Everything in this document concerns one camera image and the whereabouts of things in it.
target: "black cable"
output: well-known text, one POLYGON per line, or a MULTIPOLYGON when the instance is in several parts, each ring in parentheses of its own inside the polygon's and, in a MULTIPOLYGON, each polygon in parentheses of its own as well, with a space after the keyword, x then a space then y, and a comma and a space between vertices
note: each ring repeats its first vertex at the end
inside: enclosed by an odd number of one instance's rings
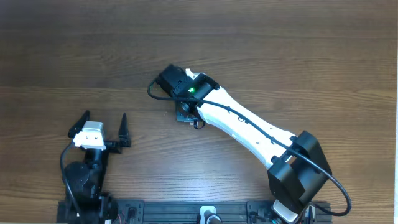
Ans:
POLYGON ((65 154, 69 151, 70 148, 74 146, 73 141, 62 151, 61 156, 60 156, 60 167, 61 167, 61 172, 62 172, 62 179, 65 183, 65 186, 67 187, 67 192, 69 194, 70 200, 73 203, 73 206, 75 206, 76 212, 79 213, 79 219, 80 223, 84 224, 84 219, 83 219, 83 214, 81 213, 80 207, 77 204, 77 201, 75 197, 73 196, 72 189, 70 188, 70 184, 67 179, 67 175, 65 173, 65 168, 63 166, 63 158, 65 157, 65 154))
POLYGON ((281 143, 280 141, 276 140, 274 137, 272 137, 271 135, 266 133, 264 130, 262 130, 258 125, 253 123, 250 119, 248 119, 247 117, 243 116, 243 114, 237 112, 236 110, 230 108, 229 106, 225 106, 225 105, 222 105, 222 104, 219 104, 219 103, 215 103, 215 102, 212 102, 212 101, 208 101, 208 100, 199 100, 199 99, 194 99, 194 98, 169 98, 169 97, 155 96, 155 95, 153 95, 150 92, 150 89, 152 88, 152 86, 154 85, 155 82, 156 82, 156 78, 151 81, 151 83, 149 84, 148 89, 147 89, 148 95, 150 97, 152 97, 153 99, 156 99, 156 100, 168 100, 168 101, 179 101, 179 102, 183 102, 184 101, 184 102, 207 103, 209 105, 218 106, 220 108, 226 109, 228 112, 232 112, 232 113, 236 114, 239 118, 243 119, 247 124, 251 124, 261 134, 265 135, 266 138, 270 139, 273 144, 277 144, 280 147, 283 147, 284 149, 289 151, 293 156, 303 159, 305 162, 309 163, 313 168, 315 168, 319 172, 322 172, 323 174, 325 174, 341 190, 341 193, 343 193, 343 195, 344 195, 344 197, 346 199, 346 202, 347 202, 347 208, 343 212, 332 212, 332 211, 324 209, 323 207, 321 207, 321 206, 319 206, 317 204, 314 204, 314 206, 317 207, 319 210, 323 211, 324 213, 326 213, 328 215, 333 215, 333 216, 345 216, 351 210, 351 199, 350 199, 350 197, 348 195, 348 192, 344 189, 342 184, 339 183, 336 180, 335 177, 333 177, 331 174, 329 174, 326 170, 322 169, 320 166, 316 165, 309 158, 305 157, 301 153, 296 152, 295 150, 291 149, 290 147, 288 147, 285 144, 281 143))

